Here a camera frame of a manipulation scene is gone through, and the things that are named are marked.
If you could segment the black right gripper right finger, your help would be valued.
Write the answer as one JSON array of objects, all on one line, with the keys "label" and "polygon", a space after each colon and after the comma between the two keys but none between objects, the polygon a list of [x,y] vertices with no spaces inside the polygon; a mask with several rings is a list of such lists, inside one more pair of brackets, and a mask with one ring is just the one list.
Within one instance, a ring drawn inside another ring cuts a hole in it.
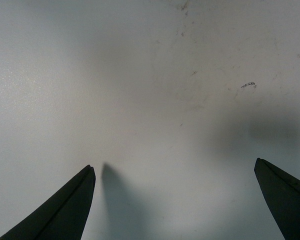
[{"label": "black right gripper right finger", "polygon": [[300,240],[300,180],[261,158],[254,172],[284,239]]}]

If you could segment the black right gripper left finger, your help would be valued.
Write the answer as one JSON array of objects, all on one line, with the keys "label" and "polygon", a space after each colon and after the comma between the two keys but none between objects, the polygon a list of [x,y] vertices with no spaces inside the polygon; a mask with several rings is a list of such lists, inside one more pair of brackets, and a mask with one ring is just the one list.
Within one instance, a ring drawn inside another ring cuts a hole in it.
[{"label": "black right gripper left finger", "polygon": [[87,165],[0,240],[80,240],[95,183],[94,168]]}]

